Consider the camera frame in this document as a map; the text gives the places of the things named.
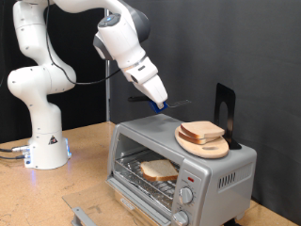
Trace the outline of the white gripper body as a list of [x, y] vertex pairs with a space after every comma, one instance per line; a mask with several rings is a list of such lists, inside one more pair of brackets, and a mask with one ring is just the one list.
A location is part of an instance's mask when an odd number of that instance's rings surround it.
[[167, 99], [165, 86], [158, 75], [155, 75], [143, 84], [137, 84], [136, 87], [158, 106], [162, 106]]

